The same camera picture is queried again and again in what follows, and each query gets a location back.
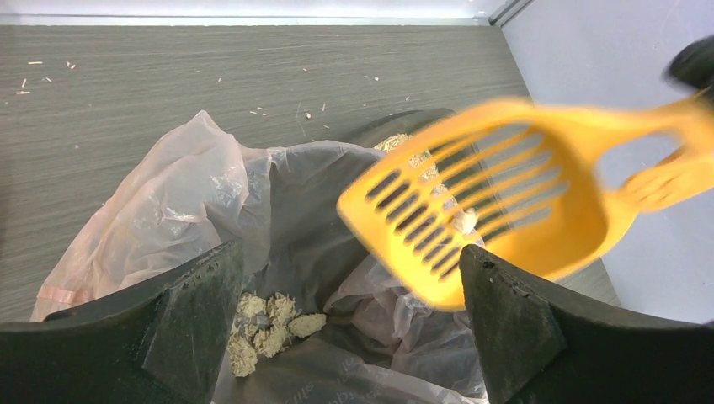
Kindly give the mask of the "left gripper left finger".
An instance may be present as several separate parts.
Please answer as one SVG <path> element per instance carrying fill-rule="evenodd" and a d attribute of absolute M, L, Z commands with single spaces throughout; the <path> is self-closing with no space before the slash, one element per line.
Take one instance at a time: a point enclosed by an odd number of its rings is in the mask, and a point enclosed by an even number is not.
<path fill-rule="evenodd" d="M 4 403 L 208 403 L 241 294 L 226 242 L 40 322 L 1 326 Z"/>

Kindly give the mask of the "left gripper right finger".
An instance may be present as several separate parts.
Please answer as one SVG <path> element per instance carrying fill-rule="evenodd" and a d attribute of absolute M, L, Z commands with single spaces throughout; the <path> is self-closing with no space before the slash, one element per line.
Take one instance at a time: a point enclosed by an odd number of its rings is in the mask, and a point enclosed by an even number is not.
<path fill-rule="evenodd" d="M 477 245 L 460 269 L 490 402 L 712 402 L 712 324 L 605 304 Z"/>

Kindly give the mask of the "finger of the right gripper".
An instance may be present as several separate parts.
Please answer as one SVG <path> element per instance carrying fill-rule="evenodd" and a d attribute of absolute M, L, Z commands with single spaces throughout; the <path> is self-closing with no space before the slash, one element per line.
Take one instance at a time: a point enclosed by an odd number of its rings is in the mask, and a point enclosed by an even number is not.
<path fill-rule="evenodd" d="M 687 45 L 669 63 L 665 76 L 713 100 L 713 36 Z"/>

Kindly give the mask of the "translucent trash bag liner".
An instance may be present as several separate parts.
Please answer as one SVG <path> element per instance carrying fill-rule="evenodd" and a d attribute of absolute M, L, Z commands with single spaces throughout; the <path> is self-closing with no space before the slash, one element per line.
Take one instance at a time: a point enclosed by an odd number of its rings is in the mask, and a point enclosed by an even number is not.
<path fill-rule="evenodd" d="M 336 142 L 249 149 L 199 113 L 162 137 L 80 231 L 33 318 L 239 239 L 245 292 L 279 292 L 330 320 L 254 373 L 221 376 L 216 402 L 484 403 L 466 314 L 417 302 L 338 218 L 339 193 L 379 156 Z"/>

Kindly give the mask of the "orange plastic litter scoop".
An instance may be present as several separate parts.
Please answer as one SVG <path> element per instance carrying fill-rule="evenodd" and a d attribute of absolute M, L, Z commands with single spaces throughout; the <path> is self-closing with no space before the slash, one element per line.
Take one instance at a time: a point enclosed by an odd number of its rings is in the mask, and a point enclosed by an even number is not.
<path fill-rule="evenodd" d="M 618 189 L 599 180 L 610 149 L 650 135 L 679 148 Z M 461 249 L 560 279 L 607 253 L 635 218 L 713 186 L 713 102 L 654 109 L 496 98 L 419 131 L 339 196 L 341 219 L 400 283 L 440 311 L 465 307 Z"/>

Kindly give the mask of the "dark translucent litter box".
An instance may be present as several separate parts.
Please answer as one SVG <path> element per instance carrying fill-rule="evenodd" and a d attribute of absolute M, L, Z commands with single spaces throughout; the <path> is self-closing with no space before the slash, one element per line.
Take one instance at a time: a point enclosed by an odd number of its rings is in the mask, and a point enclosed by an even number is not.
<path fill-rule="evenodd" d="M 413 135 L 424 127 L 455 113 L 452 109 L 435 108 L 412 109 L 389 114 L 350 131 L 346 135 L 346 140 L 362 147 L 376 147 L 396 135 Z M 597 258 L 585 268 L 561 277 L 557 283 L 604 303 L 613 306 L 621 305 L 601 258 Z"/>

